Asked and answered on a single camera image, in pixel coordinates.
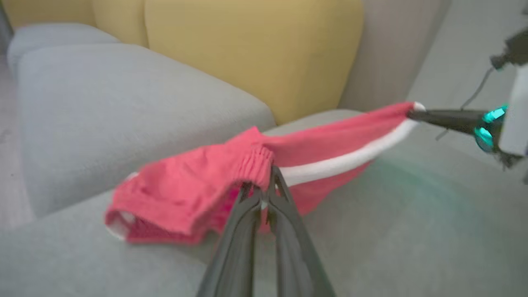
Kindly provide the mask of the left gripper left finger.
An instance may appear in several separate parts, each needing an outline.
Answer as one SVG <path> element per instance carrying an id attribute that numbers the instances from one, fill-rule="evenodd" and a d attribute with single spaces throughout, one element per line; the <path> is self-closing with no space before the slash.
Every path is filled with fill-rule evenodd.
<path id="1" fill-rule="evenodd" d="M 196 297 L 253 297 L 256 234 L 262 192 L 243 183 Z"/>

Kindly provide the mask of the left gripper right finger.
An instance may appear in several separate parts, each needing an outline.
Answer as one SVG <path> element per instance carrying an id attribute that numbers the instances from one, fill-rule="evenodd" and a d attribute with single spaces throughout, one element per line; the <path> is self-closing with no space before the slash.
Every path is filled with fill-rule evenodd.
<path id="1" fill-rule="evenodd" d="M 272 166 L 266 221 L 276 238 L 277 297 L 336 297 L 279 167 Z"/>

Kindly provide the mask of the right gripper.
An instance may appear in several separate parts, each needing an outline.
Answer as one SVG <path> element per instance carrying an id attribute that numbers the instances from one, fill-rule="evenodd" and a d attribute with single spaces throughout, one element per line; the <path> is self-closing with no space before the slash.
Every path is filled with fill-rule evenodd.
<path id="1" fill-rule="evenodd" d="M 528 158 L 528 64 L 516 67 L 507 103 L 491 111 L 411 110 L 407 118 L 463 134 L 474 134 L 479 148 L 504 167 Z"/>

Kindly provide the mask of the red shorts with white stripe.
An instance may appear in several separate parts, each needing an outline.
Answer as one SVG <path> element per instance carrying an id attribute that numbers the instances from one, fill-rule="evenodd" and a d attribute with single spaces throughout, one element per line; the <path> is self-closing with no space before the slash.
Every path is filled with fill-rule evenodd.
<path id="1" fill-rule="evenodd" d="M 254 126 L 222 144 L 157 160 L 115 188 L 104 224 L 130 243 L 198 244 L 207 232 L 223 231 L 243 182 L 269 186 L 272 165 L 306 215 L 410 135 L 417 122 L 407 112 L 424 110 L 399 103 L 281 136 Z"/>

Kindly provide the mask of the large grey sofa chaise cushion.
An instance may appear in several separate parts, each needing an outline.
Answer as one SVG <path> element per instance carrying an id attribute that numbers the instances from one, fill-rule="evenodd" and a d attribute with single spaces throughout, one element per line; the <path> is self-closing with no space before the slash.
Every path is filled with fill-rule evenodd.
<path id="1" fill-rule="evenodd" d="M 217 235 L 127 244 L 111 196 L 0 233 L 0 297 L 194 297 Z M 528 297 L 528 185 L 423 125 L 304 222 L 339 297 Z"/>

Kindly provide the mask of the grey sofa back cushion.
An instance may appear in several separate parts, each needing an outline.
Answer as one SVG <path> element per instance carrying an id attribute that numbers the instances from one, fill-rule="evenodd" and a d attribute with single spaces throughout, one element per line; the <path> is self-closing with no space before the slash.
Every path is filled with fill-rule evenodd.
<path id="1" fill-rule="evenodd" d="M 275 126 L 249 93 L 136 45 L 67 45 L 16 68 L 21 163 L 34 215 L 103 193 L 146 163 Z"/>

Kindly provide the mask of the large yellow sofa back cushion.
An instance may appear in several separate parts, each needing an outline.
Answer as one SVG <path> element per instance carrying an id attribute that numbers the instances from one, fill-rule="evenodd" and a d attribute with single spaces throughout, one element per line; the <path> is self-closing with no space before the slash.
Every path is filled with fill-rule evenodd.
<path id="1" fill-rule="evenodd" d="M 149 47 L 263 101 L 277 124 L 336 109 L 362 0 L 146 0 Z"/>

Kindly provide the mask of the small grey sofa seat cushion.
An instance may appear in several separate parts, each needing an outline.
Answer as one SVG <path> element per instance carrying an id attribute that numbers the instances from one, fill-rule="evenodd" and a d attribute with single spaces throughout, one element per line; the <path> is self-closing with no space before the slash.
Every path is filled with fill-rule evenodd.
<path id="1" fill-rule="evenodd" d="M 36 23 L 18 28 L 7 49 L 6 60 L 12 77 L 27 53 L 48 47 L 120 43 L 116 37 L 81 23 Z"/>

